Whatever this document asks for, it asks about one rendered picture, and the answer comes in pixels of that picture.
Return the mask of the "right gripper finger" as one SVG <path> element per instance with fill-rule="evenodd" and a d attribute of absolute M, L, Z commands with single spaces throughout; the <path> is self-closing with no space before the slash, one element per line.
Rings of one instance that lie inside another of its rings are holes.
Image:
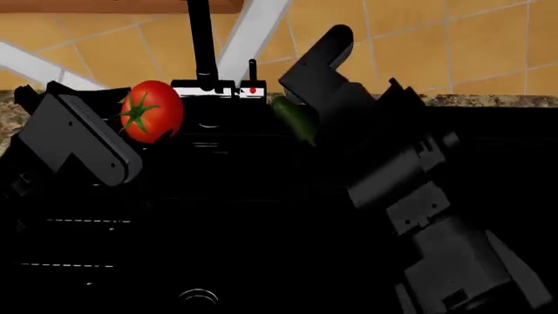
<path fill-rule="evenodd" d="M 410 87 L 404 88 L 395 78 L 390 78 L 387 99 L 398 106 L 425 106 L 425 102 Z"/>
<path fill-rule="evenodd" d="M 337 69 L 351 55 L 353 46 L 351 28 L 333 25 L 279 78 L 287 99 L 317 110 L 340 108 L 339 93 L 348 79 Z"/>

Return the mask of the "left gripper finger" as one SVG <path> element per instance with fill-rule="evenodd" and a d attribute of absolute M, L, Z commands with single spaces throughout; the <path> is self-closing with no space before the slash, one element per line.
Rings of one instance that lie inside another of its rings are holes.
<path fill-rule="evenodd" d="M 18 137 L 53 172 L 74 155 L 110 187 L 130 182 L 143 166 L 136 151 L 77 96 L 46 94 Z"/>
<path fill-rule="evenodd" d="M 14 91 L 14 103 L 27 113 L 34 113 L 44 98 L 44 92 L 35 91 L 30 85 L 21 85 Z"/>

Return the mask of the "black kitchen sink basin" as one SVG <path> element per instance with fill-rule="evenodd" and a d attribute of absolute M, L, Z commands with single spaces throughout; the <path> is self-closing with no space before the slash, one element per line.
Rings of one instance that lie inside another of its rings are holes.
<path fill-rule="evenodd" d="M 143 166 L 0 209 L 0 314 L 386 314 L 391 279 L 369 272 L 347 191 L 271 106 L 185 99 L 178 134 L 142 145 L 117 130 L 124 93 L 52 93 L 82 99 Z M 218 305 L 182 302 L 191 289 Z"/>

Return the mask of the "round sink drain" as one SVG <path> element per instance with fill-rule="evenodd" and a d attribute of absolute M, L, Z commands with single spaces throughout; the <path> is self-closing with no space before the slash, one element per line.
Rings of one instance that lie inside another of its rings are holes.
<path fill-rule="evenodd" d="M 212 305 L 218 305 L 219 298 L 210 290 L 191 289 L 181 292 L 178 298 L 184 303 L 202 302 Z"/>

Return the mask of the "dark green cucumber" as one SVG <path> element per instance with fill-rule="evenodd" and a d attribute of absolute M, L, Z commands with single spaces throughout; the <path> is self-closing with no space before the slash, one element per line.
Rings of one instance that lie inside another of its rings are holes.
<path fill-rule="evenodd" d="M 272 100 L 271 108 L 297 140 L 305 141 L 313 147 L 316 145 L 319 119 L 311 106 L 297 105 L 285 96 L 277 96 Z"/>

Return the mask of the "red tomato with green stem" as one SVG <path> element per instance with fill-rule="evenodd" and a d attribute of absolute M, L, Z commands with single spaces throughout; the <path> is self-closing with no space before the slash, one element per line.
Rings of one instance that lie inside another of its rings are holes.
<path fill-rule="evenodd" d="M 121 132 L 140 143 L 152 144 L 170 132 L 177 134 L 184 120 L 179 94 L 167 83 L 147 80 L 131 89 L 119 113 Z"/>

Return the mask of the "black kitchen faucet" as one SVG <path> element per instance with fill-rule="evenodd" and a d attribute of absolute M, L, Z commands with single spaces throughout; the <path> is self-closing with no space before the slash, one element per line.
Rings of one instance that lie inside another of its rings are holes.
<path fill-rule="evenodd" d="M 187 0 L 196 79 L 173 80 L 171 87 L 181 96 L 211 96 L 239 99 L 233 80 L 219 80 L 208 0 Z"/>

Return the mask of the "brown wooden wall cabinet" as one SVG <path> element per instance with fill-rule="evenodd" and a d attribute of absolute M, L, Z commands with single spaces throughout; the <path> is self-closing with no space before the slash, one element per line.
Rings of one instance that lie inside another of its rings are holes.
<path fill-rule="evenodd" d="M 187 0 L 0 0 L 0 13 L 188 13 Z"/>

